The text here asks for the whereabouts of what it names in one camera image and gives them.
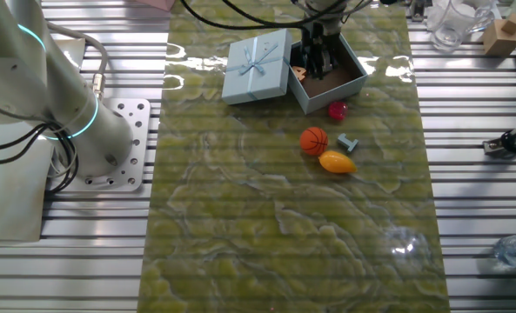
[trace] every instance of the gift box lid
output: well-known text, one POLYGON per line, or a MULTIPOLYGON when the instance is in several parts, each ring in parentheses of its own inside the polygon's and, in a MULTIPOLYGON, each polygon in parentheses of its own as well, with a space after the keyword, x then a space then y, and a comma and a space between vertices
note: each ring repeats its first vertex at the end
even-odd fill
POLYGON ((286 94, 292 36, 278 30, 231 43, 222 98, 228 104, 286 94))

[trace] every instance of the green marble mat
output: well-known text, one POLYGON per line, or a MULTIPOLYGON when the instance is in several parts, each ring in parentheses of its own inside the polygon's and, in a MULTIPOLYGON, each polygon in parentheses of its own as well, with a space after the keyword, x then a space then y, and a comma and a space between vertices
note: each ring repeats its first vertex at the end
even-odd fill
MULTIPOLYGON (((220 1, 204 17, 247 23, 220 1)), ((238 0, 288 22, 287 0, 238 0)), ((370 8, 344 27, 371 74, 342 123, 304 116, 295 98, 227 106, 229 43, 272 30, 171 19, 140 312, 447 312, 432 187, 404 10, 370 8), (329 149, 359 140, 359 172, 330 174, 303 154, 318 126, 329 149)), ((299 39, 298 30, 292 32, 299 39)))

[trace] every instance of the yellow toy lemon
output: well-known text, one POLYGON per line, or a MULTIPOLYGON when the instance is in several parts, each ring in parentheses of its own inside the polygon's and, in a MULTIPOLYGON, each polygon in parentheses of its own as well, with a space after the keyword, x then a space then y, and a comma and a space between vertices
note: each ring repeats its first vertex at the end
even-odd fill
POLYGON ((358 169, 354 162, 344 154, 335 151, 326 151, 319 156, 319 162, 324 169, 331 173, 355 173, 358 169))

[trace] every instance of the small red ball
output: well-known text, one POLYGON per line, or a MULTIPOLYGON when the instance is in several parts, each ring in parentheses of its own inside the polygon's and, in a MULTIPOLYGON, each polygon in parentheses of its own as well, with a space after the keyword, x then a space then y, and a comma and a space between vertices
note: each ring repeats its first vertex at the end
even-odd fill
POLYGON ((344 120, 347 111, 348 107, 346 106, 346 103, 336 101, 334 103, 329 104, 329 116, 336 120, 344 120))

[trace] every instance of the ribbon bow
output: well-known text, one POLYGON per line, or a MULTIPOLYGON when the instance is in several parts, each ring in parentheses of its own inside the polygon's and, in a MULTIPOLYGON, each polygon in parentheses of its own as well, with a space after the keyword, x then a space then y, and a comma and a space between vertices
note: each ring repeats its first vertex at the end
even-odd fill
POLYGON ((278 43, 273 44, 271 49, 266 51, 263 56, 261 56, 258 60, 252 61, 251 56, 250 56, 250 51, 248 51, 248 47, 245 46, 244 53, 246 54, 246 60, 248 60, 248 64, 242 65, 242 68, 238 71, 238 73, 240 73, 240 75, 244 75, 247 71, 251 70, 252 67, 255 67, 261 74, 264 74, 265 70, 260 64, 261 63, 269 63, 269 62, 263 62, 263 61, 277 47, 278 47, 278 43))

